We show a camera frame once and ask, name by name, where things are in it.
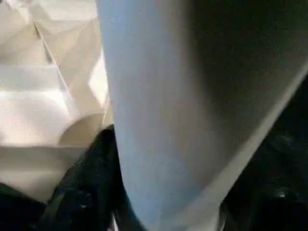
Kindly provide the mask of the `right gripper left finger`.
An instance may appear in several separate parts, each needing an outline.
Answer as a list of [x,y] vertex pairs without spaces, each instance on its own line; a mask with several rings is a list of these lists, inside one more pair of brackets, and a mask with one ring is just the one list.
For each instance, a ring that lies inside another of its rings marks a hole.
[[113,220],[120,231],[133,230],[115,129],[109,125],[54,189],[43,214],[43,230],[106,231]]

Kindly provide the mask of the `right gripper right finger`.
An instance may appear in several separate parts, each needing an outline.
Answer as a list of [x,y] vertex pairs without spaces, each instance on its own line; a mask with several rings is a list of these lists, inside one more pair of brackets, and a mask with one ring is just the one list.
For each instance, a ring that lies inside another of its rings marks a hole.
[[286,135],[265,140],[222,209],[225,231],[306,231],[308,145]]

